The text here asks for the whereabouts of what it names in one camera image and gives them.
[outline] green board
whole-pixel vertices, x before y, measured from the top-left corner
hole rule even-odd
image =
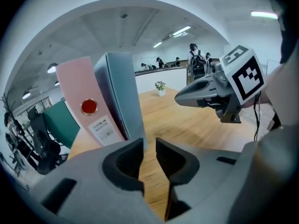
[[[59,101],[44,111],[43,118],[51,135],[70,149],[80,127],[72,117],[64,101]]]

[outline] flower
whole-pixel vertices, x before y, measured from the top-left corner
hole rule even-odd
[[[162,82],[162,81],[157,81],[156,83],[155,83],[155,87],[156,87],[156,89],[158,89],[159,91],[162,91],[162,90],[165,90],[165,83],[164,82]]]

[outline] wooden table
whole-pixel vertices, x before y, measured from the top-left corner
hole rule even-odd
[[[156,159],[156,137],[173,143],[240,152],[244,144],[253,140],[255,132],[255,127],[243,120],[242,124],[221,123],[212,108],[179,106],[174,101],[177,92],[166,89],[164,97],[159,97],[157,91],[139,95],[148,140],[139,180],[144,182],[145,200],[163,220],[169,182]],[[69,158],[95,148],[99,148],[98,144],[81,129]]]

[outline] ceiling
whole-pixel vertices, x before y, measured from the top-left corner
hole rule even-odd
[[[271,10],[269,0],[213,0],[213,4],[227,25],[271,25],[272,21],[250,16],[252,10]],[[169,39],[168,46],[193,41],[210,32],[195,21],[175,10],[148,7],[118,7],[86,14],[57,29],[31,52],[14,77],[9,100],[15,100],[17,107],[23,102],[24,91],[32,94],[27,101],[54,89],[56,74],[47,73],[53,62],[90,56],[95,65],[107,51],[146,51],[187,25],[192,27],[187,31],[189,35]]]

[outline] wire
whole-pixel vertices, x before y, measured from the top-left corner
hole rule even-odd
[[[257,141],[257,135],[258,135],[258,130],[259,130],[259,127],[260,127],[260,118],[261,118],[261,109],[260,109],[260,102],[259,102],[259,99],[260,99],[260,96],[261,96],[261,92],[259,92],[256,97],[255,97],[255,101],[254,101],[254,104],[253,104],[253,109],[254,109],[254,115],[256,117],[256,133],[254,135],[254,141]],[[256,113],[256,103],[258,102],[258,109],[259,109],[259,116],[257,116],[257,113]]]

